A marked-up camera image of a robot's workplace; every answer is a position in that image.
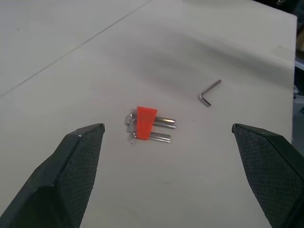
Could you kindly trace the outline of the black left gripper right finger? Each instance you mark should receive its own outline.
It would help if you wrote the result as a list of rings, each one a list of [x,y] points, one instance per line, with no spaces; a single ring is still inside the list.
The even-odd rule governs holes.
[[[283,136],[235,123],[247,181],[273,228],[304,226],[304,158]]]

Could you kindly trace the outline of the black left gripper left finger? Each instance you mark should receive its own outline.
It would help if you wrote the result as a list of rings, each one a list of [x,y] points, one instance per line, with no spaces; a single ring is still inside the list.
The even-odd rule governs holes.
[[[105,126],[67,134],[0,217],[2,228],[78,228],[95,183]]]

